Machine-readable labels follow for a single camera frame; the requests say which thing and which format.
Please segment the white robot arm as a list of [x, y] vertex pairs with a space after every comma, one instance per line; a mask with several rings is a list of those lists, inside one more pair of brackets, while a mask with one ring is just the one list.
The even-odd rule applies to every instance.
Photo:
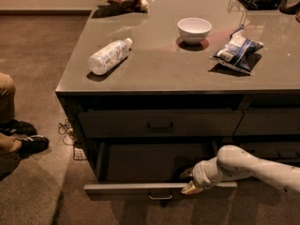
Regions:
[[255, 177], [294, 198], [300, 196], [300, 169], [259, 157], [235, 145], [224, 145], [217, 155], [203, 160], [181, 173], [180, 178], [190, 178], [181, 189], [185, 195], [197, 194], [223, 182]]

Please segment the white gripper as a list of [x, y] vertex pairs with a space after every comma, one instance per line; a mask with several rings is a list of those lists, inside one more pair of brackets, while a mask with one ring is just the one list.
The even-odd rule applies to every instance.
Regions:
[[193, 169], [184, 170], [179, 178], [181, 180], [192, 179], [181, 189], [184, 195], [198, 194], [203, 189], [209, 189], [218, 183], [218, 166], [214, 160], [203, 160], [197, 163]]

